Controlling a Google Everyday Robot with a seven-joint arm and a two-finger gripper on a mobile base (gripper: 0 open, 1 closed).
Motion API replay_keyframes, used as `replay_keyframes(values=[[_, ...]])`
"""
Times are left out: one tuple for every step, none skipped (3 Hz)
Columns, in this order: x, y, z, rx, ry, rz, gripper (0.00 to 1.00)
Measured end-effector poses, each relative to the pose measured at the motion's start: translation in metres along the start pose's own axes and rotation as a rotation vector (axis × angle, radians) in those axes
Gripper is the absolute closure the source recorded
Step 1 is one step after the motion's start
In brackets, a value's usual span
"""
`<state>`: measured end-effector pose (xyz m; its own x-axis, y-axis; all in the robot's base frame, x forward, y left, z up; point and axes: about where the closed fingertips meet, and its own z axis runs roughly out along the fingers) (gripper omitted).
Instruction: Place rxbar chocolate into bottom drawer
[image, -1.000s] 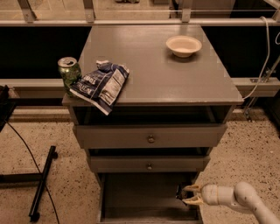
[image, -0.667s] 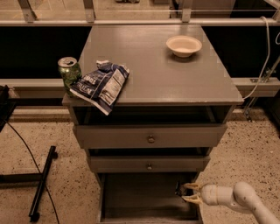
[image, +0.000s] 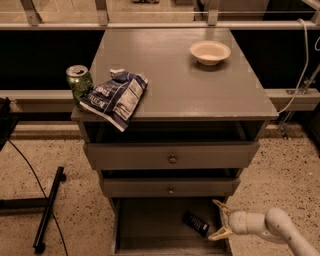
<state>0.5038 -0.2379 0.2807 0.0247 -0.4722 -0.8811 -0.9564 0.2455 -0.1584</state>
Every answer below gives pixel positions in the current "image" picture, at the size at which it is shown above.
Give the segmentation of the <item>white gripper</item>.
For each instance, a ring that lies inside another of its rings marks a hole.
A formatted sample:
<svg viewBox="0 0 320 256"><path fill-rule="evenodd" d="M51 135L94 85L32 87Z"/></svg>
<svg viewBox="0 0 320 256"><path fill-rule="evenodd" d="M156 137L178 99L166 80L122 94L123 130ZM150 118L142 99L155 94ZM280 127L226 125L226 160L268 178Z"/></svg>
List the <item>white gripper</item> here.
<svg viewBox="0 0 320 256"><path fill-rule="evenodd" d="M247 213L245 211L234 211L231 207L226 205L225 203L220 202L217 199L213 199L212 202L218 206L220 211L228 217L228 224L231 230L235 234L247 234ZM208 236L210 241L218 241L222 239L229 238L233 232L225 226L221 227L215 233L212 233Z"/></svg>

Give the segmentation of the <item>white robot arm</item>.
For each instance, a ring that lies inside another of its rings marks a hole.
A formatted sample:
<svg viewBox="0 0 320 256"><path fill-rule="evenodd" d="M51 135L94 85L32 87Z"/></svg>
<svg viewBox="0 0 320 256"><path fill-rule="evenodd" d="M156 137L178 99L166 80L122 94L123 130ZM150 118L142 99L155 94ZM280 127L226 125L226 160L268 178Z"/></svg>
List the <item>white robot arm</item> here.
<svg viewBox="0 0 320 256"><path fill-rule="evenodd" d="M299 232L290 216L280 208L270 208L264 214L235 210L213 199L225 216L225 225L208 236L210 241L232 235L256 235L272 243L284 243L294 256L320 256L320 252Z"/></svg>

